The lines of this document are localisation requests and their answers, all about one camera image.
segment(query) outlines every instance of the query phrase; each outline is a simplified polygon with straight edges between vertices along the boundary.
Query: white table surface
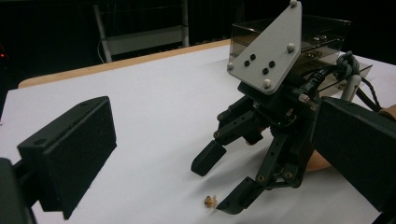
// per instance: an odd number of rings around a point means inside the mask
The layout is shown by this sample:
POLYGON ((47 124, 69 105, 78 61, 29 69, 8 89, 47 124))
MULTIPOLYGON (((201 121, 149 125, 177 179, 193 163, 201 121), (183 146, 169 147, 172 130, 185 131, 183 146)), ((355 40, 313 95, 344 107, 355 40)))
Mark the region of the white table surface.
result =
MULTIPOLYGON (((110 98, 117 148, 69 220, 34 212, 39 224, 101 223, 372 223, 378 212, 333 168, 306 173, 298 189, 265 191, 239 215, 204 206, 222 201, 247 175, 254 177, 272 136, 249 147, 239 139, 205 177, 191 162, 213 139, 216 116, 238 100, 239 81, 226 72, 229 47, 10 91, 0 126, 0 157, 21 157, 21 141, 72 106, 110 98)), ((382 106, 396 104, 396 66, 373 64, 368 78, 382 106)), ((363 90, 371 96, 366 87, 363 90)))

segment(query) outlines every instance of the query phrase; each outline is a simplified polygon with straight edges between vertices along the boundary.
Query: black bolt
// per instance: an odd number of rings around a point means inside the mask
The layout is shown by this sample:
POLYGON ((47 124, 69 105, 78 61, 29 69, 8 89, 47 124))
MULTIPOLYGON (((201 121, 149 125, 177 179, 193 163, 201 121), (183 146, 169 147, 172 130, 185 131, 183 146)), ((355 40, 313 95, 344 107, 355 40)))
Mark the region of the black bolt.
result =
POLYGON ((262 73, 265 74, 265 75, 267 75, 269 71, 270 71, 270 70, 268 70, 268 68, 262 69, 262 73))
POLYGON ((275 62, 274 61, 269 62, 269 65, 270 67, 275 67, 275 62))

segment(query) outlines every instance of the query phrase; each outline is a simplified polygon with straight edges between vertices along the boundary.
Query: white mounting plate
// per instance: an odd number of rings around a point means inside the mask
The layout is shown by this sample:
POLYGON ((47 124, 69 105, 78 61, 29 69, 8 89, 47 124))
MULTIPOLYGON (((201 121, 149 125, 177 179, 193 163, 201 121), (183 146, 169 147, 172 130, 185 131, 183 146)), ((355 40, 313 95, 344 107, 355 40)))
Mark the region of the white mounting plate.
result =
POLYGON ((241 54, 228 65, 228 73, 265 94, 273 94, 301 53, 302 5, 288 6, 241 54), (295 46, 293 52, 288 44, 295 46), (265 86, 264 80, 271 85, 265 86))

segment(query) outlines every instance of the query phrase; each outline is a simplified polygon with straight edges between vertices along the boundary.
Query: dark background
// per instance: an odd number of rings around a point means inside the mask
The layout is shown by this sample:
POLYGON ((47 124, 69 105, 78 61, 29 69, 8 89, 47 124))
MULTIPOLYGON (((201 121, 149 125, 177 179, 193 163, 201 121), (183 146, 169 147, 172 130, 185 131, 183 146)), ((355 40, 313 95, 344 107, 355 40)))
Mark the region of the dark background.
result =
MULTIPOLYGON (((382 1, 302 0, 303 13, 352 21, 343 51, 396 64, 396 17, 382 1)), ((181 24, 180 0, 0 0, 0 103, 7 90, 29 77, 92 66, 98 56, 99 32, 92 4, 99 4, 107 36, 181 24)), ((278 16, 289 0, 190 0, 190 44, 231 37, 232 24, 278 16)), ((117 55, 115 60, 181 43, 117 55)))

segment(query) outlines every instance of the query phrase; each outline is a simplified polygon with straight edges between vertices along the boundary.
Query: white table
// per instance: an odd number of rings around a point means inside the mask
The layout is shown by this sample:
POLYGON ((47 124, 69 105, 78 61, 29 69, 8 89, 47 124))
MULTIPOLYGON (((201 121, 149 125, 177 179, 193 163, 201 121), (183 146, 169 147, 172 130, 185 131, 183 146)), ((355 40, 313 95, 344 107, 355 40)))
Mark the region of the white table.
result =
MULTIPOLYGON (((21 157, 17 144, 72 106, 107 95, 118 146, 68 221, 34 212, 47 223, 372 223, 378 212, 334 169, 306 173, 298 189, 265 191, 233 216, 204 206, 222 201, 247 175, 254 177, 272 136, 249 147, 239 139, 205 177, 191 162, 213 139, 216 116, 242 94, 226 72, 229 46, 11 91, 0 126, 0 157, 21 157)), ((394 105, 396 66, 373 64, 368 76, 382 106, 394 105)))

